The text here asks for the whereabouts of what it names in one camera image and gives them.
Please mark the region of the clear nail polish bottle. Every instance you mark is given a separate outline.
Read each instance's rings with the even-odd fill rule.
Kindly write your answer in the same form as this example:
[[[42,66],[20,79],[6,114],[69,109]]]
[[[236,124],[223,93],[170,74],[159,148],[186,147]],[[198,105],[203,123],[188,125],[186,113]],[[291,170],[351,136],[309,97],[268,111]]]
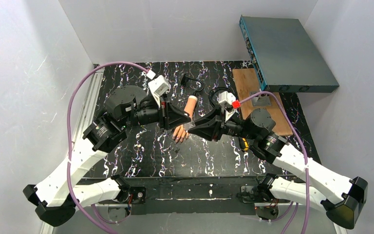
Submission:
[[[184,129],[186,132],[188,132],[191,128],[195,127],[195,124],[194,122],[189,122],[189,123],[185,123],[183,125]]]

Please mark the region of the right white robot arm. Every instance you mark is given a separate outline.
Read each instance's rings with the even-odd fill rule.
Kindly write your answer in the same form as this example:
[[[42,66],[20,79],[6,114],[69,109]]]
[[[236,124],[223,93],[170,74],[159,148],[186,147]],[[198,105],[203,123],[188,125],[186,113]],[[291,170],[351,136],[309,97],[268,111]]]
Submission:
[[[368,182],[357,176],[349,178],[331,171],[311,158],[305,158],[295,146],[273,132],[276,125],[269,112],[255,109],[245,119],[224,120],[220,108],[213,109],[188,128],[190,134],[208,141],[222,135],[250,140],[250,151],[259,159],[287,170],[302,183],[267,174],[255,194],[264,199],[284,199],[324,212],[335,224],[352,230],[366,204]]]

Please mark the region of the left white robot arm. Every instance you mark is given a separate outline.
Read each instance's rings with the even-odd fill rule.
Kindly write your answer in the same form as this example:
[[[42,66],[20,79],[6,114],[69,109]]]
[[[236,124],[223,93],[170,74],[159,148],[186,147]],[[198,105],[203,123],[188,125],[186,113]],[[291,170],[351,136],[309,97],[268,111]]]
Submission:
[[[158,123],[161,129],[171,130],[189,121],[188,113],[173,105],[166,93],[149,95],[137,86],[119,87],[60,165],[37,185],[27,185],[23,193],[38,217],[54,227],[66,223],[79,208],[101,201],[142,204],[145,188],[132,187],[121,176],[90,185],[79,181],[127,138],[130,127]]]

